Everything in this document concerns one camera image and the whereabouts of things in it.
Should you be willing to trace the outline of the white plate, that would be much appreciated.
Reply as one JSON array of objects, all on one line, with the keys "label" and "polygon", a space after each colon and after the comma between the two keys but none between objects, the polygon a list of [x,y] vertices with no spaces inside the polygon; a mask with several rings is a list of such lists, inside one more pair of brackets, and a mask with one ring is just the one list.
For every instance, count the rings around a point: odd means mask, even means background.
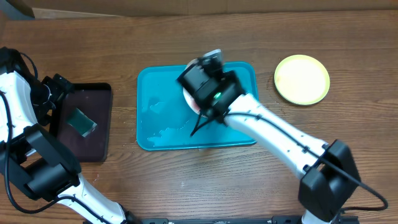
[{"label": "white plate", "polygon": [[[187,70],[189,68],[190,65],[197,63],[198,59],[193,59],[191,60],[185,67],[184,70]],[[183,96],[185,98],[185,101],[187,102],[187,105],[196,113],[196,114],[200,114],[200,108],[198,107],[198,105],[195,103],[194,98],[189,94],[189,92],[183,88]]]}]

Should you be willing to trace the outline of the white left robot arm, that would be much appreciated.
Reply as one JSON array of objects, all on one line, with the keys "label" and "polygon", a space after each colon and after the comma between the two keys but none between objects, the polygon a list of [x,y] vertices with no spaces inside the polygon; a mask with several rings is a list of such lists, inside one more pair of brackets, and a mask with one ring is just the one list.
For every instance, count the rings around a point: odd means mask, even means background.
[{"label": "white left robot arm", "polygon": [[112,107],[106,83],[39,81],[22,70],[1,73],[1,174],[6,188],[62,204],[91,223],[138,223],[83,176],[82,162],[106,159]]}]

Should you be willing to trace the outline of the yellow-green plate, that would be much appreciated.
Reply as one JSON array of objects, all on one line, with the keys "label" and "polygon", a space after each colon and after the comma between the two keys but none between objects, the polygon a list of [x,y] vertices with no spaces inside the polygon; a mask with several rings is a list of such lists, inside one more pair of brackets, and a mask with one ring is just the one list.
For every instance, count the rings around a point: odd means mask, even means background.
[{"label": "yellow-green plate", "polygon": [[291,55],[276,67],[274,85],[285,100],[307,106],[326,97],[330,89],[330,76],[317,59],[308,55]]}]

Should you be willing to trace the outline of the green and yellow sponge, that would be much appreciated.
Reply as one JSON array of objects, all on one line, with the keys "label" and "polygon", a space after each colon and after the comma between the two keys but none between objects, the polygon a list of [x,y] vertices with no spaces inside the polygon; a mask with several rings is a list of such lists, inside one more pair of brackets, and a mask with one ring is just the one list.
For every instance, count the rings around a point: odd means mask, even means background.
[{"label": "green and yellow sponge", "polygon": [[73,127],[80,136],[87,137],[92,133],[97,124],[87,117],[81,110],[75,108],[67,117],[67,124]]}]

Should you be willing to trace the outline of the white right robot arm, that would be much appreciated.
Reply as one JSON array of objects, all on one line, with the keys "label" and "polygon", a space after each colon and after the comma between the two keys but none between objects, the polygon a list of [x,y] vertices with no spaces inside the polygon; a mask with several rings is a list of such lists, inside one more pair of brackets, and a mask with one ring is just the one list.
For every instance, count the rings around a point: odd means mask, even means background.
[{"label": "white right robot arm", "polygon": [[186,84],[210,120],[255,139],[300,180],[298,200],[302,223],[333,223],[359,185],[350,148],[307,135],[270,112],[241,87],[234,72],[201,69]]}]

